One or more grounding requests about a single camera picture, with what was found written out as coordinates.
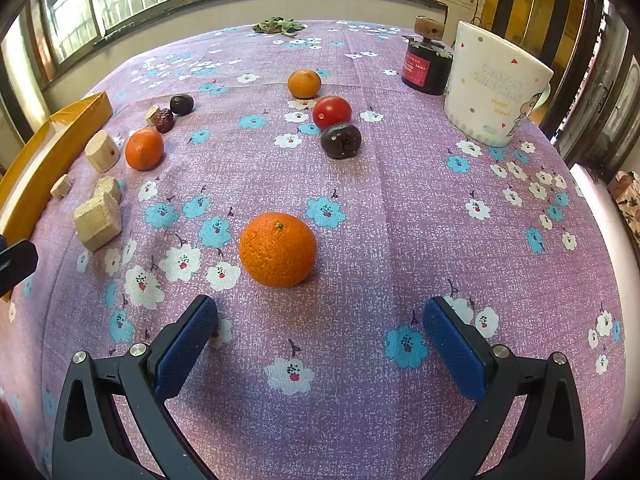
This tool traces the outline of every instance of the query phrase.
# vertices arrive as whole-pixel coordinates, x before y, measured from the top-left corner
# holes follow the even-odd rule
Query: tangerine
[[[302,220],[286,213],[264,213],[242,231],[239,253],[256,282],[284,288],[297,285],[311,273],[318,245]]]
[[[154,128],[142,128],[136,131],[124,149],[127,163],[139,171],[150,170],[154,167],[164,153],[164,141],[162,135]]]
[[[296,70],[289,76],[287,87],[296,99],[311,99],[318,94],[322,81],[313,70]]]

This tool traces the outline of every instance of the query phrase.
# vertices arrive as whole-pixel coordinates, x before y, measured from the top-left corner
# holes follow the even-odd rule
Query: purple tablecloth
[[[132,58],[95,87],[110,96],[105,129],[120,143],[172,94],[196,105],[164,135],[157,168],[121,157],[108,172],[124,189],[123,228],[105,247],[88,254],[74,233],[73,210],[98,179],[84,155],[70,194],[38,222],[38,269],[0,322],[0,384],[41,468],[74,352],[150,341],[199,293],[216,299],[220,330],[167,406],[221,479],[421,478],[473,407],[424,339],[434,295],[491,344],[569,357],[588,477],[600,468],[625,358],[593,215],[530,121],[510,147],[489,149],[446,120],[443,97],[407,88],[401,33],[308,22],[291,40],[230,28]],[[287,91],[300,68],[321,75],[320,95],[350,102],[363,137],[355,158],[322,152],[310,110]],[[267,211],[303,219],[318,239],[316,270],[295,288],[266,288],[241,269],[242,229]]]

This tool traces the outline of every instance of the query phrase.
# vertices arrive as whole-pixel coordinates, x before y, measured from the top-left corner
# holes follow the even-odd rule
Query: silver screw
[[[133,355],[133,357],[138,357],[146,352],[146,345],[144,343],[136,343],[129,349],[129,353]]]
[[[509,349],[504,345],[494,346],[494,355],[500,359],[506,359],[509,357]]]
[[[565,365],[566,364],[566,355],[562,352],[554,352],[554,361],[556,364]]]
[[[84,350],[81,350],[79,352],[76,352],[74,354],[74,362],[76,364],[81,363],[82,361],[84,361],[86,359],[86,352]]]

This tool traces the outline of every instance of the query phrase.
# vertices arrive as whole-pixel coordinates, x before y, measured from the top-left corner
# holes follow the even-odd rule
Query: mug
[[[513,43],[458,22],[444,101],[447,119],[489,146],[506,146],[554,72]]]

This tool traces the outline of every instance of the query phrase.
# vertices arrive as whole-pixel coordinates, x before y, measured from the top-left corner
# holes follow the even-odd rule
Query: blue gripper pad
[[[457,316],[453,310],[449,309],[449,311]],[[424,306],[423,324],[424,331],[436,346],[438,354],[449,370],[460,394],[480,403],[486,393],[482,361],[433,298]]]
[[[160,402],[177,396],[200,352],[218,327],[216,302],[207,298],[158,361],[154,393]]]

